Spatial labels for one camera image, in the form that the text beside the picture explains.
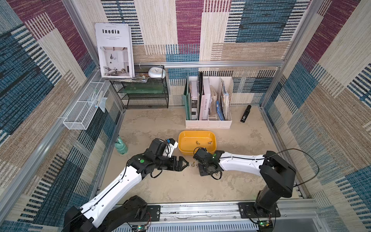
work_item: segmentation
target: yellow plastic basin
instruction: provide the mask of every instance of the yellow plastic basin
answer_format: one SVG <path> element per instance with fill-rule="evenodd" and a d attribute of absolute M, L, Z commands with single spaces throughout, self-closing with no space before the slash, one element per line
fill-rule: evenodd
<path fill-rule="evenodd" d="M 182 131 L 179 134 L 178 148 L 184 155 L 193 156 L 196 147 L 205 147 L 213 154 L 216 151 L 216 138 L 211 131 Z"/>

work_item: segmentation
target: black metal wire shelf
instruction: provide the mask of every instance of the black metal wire shelf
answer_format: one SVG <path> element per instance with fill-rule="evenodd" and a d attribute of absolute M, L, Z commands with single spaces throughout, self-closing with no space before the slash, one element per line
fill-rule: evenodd
<path fill-rule="evenodd" d="M 163 65 L 136 65 L 134 66 L 135 73 L 148 73 L 150 68 L 159 67 L 164 70 Z M 126 109 L 151 109 L 151 108 L 168 108 L 169 107 L 169 92 L 167 89 L 166 78 L 150 78 L 146 83 L 133 83 L 133 82 L 122 82 L 122 81 L 110 81 L 114 85 L 115 90 L 121 96 L 122 103 Z M 135 89 L 140 89 L 140 86 L 143 86 L 143 89 L 138 90 L 138 93 L 135 93 Z"/>

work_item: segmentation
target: patterned carpet wall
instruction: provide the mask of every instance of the patterned carpet wall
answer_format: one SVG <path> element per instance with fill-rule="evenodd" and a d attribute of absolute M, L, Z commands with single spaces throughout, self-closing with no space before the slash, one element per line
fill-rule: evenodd
<path fill-rule="evenodd" d="M 336 232 L 371 231 L 370 38 L 371 1 L 325 0 L 265 107 Z"/>
<path fill-rule="evenodd" d="M 134 62 L 282 60 L 310 0 L 74 0 L 96 44 L 94 23 L 127 23 Z M 171 68 L 169 105 L 182 105 L 187 74 L 233 76 L 233 104 L 259 103 L 276 67 Z"/>
<path fill-rule="evenodd" d="M 0 22 L 1 195 L 95 64 L 61 0 L 0 0 Z M 89 199 L 119 116 L 107 96 L 88 130 L 64 130 L 0 231 L 58 231 Z"/>
<path fill-rule="evenodd" d="M 62 1 L 0 0 L 0 195 L 90 75 Z"/>
<path fill-rule="evenodd" d="M 1 232 L 60 231 L 65 212 L 90 199 L 120 115 L 113 94 L 106 94 L 105 113 L 98 109 L 87 130 L 64 129 Z"/>

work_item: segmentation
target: poster photo of room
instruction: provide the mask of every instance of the poster photo of room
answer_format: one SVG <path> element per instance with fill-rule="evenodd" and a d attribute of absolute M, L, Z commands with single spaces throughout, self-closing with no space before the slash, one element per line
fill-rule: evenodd
<path fill-rule="evenodd" d="M 99 47 L 102 56 L 104 76 L 129 76 L 128 48 Z"/>

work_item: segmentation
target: stained concrete floor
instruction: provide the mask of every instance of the stained concrete floor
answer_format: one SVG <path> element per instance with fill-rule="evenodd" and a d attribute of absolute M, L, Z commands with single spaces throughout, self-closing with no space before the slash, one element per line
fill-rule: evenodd
<path fill-rule="evenodd" d="M 230 129 L 205 129 L 216 135 L 217 150 L 244 155 L 276 151 L 259 108 L 252 107 L 246 122 L 242 123 L 240 119 L 245 109 L 246 107 L 231 107 L 233 122 Z M 178 140 L 180 132 L 184 130 L 183 108 L 127 110 L 119 134 L 129 151 L 120 155 L 116 149 L 113 150 L 101 189 L 118 176 L 130 157 L 144 152 L 154 138 Z M 173 155 L 184 156 L 179 149 Z M 195 161 L 192 156 L 184 157 L 190 165 Z M 119 204 L 134 195 L 148 203 L 255 200 L 264 186 L 263 178 L 250 173 L 224 171 L 221 180 L 214 180 L 210 176 L 201 177 L 198 168 L 188 167 L 182 172 L 164 170 L 155 179 L 148 175 Z M 296 191 L 292 198 L 299 198 Z"/>

